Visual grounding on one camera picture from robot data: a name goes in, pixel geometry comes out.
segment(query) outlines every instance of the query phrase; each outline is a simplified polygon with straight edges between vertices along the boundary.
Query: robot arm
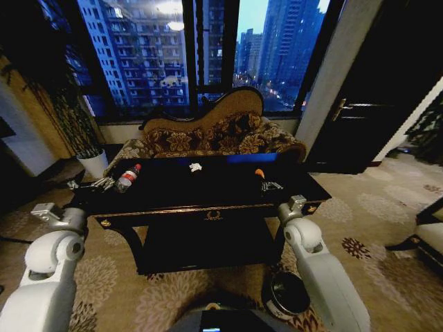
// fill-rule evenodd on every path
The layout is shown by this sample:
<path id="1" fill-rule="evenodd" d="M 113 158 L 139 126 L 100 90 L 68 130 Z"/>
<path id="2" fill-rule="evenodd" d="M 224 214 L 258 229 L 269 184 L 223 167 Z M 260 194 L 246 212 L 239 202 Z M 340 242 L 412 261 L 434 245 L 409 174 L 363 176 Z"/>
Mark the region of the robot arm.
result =
<path id="1" fill-rule="evenodd" d="M 345 269 L 327 249 L 320 228 L 300 218 L 303 201 L 294 201 L 279 207 L 279 218 L 314 308 L 330 331 L 370 331 L 368 310 Z"/>
<path id="2" fill-rule="evenodd" d="M 38 238 L 26 251 L 24 276 L 0 314 L 1 332 L 68 331 L 76 290 L 74 271 L 84 252 L 86 214 L 68 208 L 57 218 L 50 213 L 53 206 L 36 213 L 56 231 Z"/>

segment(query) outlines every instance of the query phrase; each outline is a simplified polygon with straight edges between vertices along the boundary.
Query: orange object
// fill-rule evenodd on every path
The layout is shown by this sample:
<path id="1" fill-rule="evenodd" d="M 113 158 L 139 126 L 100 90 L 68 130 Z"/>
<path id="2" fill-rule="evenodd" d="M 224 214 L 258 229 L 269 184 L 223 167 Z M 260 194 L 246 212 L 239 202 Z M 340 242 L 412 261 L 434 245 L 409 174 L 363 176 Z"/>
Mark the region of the orange object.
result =
<path id="1" fill-rule="evenodd" d="M 255 170 L 255 174 L 260 175 L 264 179 L 264 172 L 260 168 L 257 168 Z"/>

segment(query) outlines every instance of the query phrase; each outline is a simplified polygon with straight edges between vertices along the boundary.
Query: coffee table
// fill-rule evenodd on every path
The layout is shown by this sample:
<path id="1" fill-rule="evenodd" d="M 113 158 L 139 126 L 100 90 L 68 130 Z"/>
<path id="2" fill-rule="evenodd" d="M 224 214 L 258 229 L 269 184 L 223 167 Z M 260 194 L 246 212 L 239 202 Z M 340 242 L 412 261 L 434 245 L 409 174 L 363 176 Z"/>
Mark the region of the coffee table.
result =
<path id="1" fill-rule="evenodd" d="M 307 199 L 303 214 L 331 197 L 283 154 L 121 160 L 114 178 L 136 163 L 141 173 L 124 194 L 80 188 L 75 200 L 86 202 L 104 229 L 126 239 L 141 275 L 276 263 L 283 231 L 279 227 L 273 237 L 264 218 L 277 216 L 279 204 L 293 195 Z M 192 163 L 202 170 L 191 172 Z M 263 194 L 256 169 L 283 189 Z M 146 225 L 142 242 L 134 228 Z"/>

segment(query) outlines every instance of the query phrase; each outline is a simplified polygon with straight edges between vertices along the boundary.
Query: carpet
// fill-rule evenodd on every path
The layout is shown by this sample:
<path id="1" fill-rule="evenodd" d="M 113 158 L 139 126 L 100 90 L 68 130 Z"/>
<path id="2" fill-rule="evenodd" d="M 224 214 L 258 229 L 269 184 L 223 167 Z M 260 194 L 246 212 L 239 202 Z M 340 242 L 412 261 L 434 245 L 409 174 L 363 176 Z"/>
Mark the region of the carpet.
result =
<path id="1" fill-rule="evenodd" d="M 311 216 L 329 250 L 345 267 L 367 306 L 373 331 L 443 330 L 443 281 L 415 251 L 386 252 L 412 234 L 415 215 L 443 194 L 441 167 L 412 156 L 386 158 L 363 174 L 313 174 L 333 196 Z M 0 218 L 5 237 L 36 239 L 47 227 L 29 215 L 36 203 L 68 203 L 72 193 L 53 189 Z M 267 220 L 274 231 L 278 221 Z M 124 239 L 89 219 L 86 253 L 78 264 L 78 291 L 70 331 L 165 331 L 187 308 L 215 291 L 263 310 L 262 281 L 270 270 L 296 271 L 285 246 L 277 266 L 251 265 L 139 276 Z M 144 239 L 147 228 L 138 228 Z M 0 243 L 0 306 L 19 284 L 27 245 Z M 325 331 L 313 308 L 295 317 L 294 330 Z"/>

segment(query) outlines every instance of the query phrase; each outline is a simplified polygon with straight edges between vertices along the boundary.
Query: high-rise building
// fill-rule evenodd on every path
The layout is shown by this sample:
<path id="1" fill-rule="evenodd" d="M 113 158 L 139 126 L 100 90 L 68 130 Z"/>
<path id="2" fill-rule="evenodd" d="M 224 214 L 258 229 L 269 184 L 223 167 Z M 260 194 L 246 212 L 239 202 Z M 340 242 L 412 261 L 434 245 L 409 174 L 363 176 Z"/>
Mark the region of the high-rise building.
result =
<path id="1" fill-rule="evenodd" d="M 238 73 L 248 70 L 249 55 L 251 54 L 253 29 L 248 29 L 240 36 L 240 52 L 238 61 Z"/>
<path id="2" fill-rule="evenodd" d="M 262 37 L 259 35 L 252 35 L 251 50 L 249 51 L 248 68 L 246 72 L 253 80 L 257 77 L 258 57 L 260 55 L 260 48 L 262 46 Z"/>
<path id="3" fill-rule="evenodd" d="M 222 82 L 224 0 L 204 0 L 203 23 L 209 27 L 204 33 L 204 82 Z"/>
<path id="4" fill-rule="evenodd" d="M 323 21 L 318 0 L 269 0 L 258 66 L 259 84 L 297 89 Z"/>
<path id="5" fill-rule="evenodd" d="M 235 42 L 235 59 L 234 59 L 234 73 L 238 72 L 238 57 L 240 53 L 240 43 L 238 41 Z"/>
<path id="6" fill-rule="evenodd" d="M 183 31 L 168 23 L 158 0 L 78 0 L 117 105 L 189 104 Z"/>

